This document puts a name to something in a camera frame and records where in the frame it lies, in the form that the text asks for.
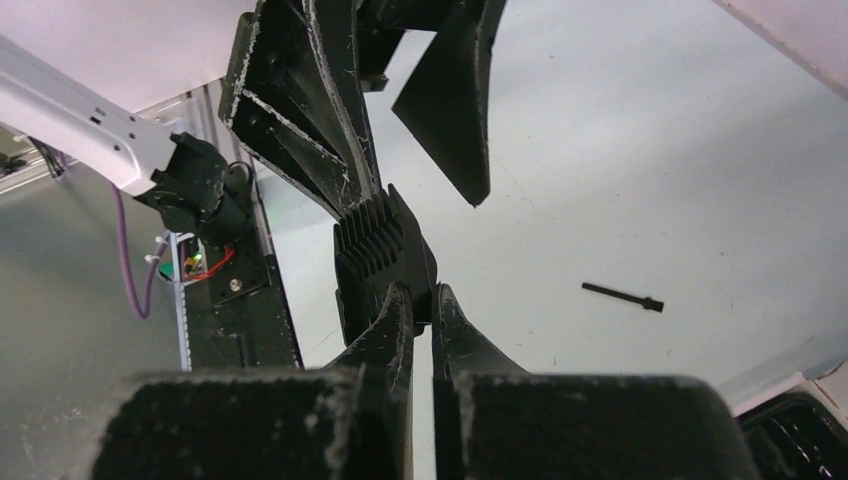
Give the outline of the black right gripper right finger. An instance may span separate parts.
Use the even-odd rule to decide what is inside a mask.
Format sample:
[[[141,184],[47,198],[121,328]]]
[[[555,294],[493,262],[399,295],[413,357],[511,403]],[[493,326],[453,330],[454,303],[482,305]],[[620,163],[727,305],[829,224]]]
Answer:
[[[679,375],[533,374],[439,285],[432,304],[440,479],[755,479],[721,396]]]

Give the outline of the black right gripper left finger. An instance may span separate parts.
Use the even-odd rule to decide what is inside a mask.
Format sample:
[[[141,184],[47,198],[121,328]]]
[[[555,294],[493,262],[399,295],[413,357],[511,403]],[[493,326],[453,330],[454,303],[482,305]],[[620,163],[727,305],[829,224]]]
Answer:
[[[402,479],[412,302],[327,366],[156,373],[122,381],[86,448],[90,479]]]

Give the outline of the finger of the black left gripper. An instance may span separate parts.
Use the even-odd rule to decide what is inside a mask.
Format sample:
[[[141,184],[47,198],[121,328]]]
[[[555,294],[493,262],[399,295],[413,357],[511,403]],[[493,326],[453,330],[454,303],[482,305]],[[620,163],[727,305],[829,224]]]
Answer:
[[[392,111],[472,206],[491,192],[490,71],[505,0],[458,1]]]
[[[354,1],[259,1],[238,20],[218,116],[272,172],[340,218],[381,188]]]

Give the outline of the black comb attachment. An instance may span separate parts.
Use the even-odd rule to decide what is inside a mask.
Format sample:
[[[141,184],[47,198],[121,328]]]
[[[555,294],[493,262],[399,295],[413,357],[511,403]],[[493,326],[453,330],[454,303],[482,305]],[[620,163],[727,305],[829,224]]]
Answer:
[[[337,305],[344,344],[351,345],[382,310],[389,286],[411,297],[414,332],[432,322],[437,262],[418,220],[398,190],[366,200],[333,226]]]

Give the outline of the thin black cleaning brush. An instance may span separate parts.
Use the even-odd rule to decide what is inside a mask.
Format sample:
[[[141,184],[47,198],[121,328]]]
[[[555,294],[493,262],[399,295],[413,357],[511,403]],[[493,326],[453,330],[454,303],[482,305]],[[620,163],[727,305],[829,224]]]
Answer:
[[[626,292],[621,292],[617,290],[613,290],[607,287],[603,287],[600,285],[595,285],[587,282],[583,282],[581,284],[581,288],[595,292],[601,295],[606,295],[612,298],[616,298],[618,300],[634,303],[640,305],[644,310],[654,311],[657,313],[662,313],[664,310],[665,304],[662,301],[655,300],[649,296],[638,297]]]

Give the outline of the white cardboard kit box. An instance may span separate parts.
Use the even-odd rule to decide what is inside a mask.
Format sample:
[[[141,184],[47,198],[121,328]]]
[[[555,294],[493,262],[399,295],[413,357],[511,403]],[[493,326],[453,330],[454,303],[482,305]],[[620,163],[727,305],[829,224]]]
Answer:
[[[763,479],[847,477],[847,363],[718,386]]]

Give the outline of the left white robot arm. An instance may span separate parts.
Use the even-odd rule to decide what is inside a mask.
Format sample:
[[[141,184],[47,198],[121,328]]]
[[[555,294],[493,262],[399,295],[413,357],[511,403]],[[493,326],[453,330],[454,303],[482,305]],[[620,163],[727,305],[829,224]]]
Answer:
[[[489,195],[488,105],[502,1],[260,1],[236,31],[219,116],[240,146],[337,219],[383,193],[364,96],[404,34],[433,39],[393,112],[471,205]],[[106,100],[9,39],[1,120],[86,163],[206,244],[250,230],[211,143]]]

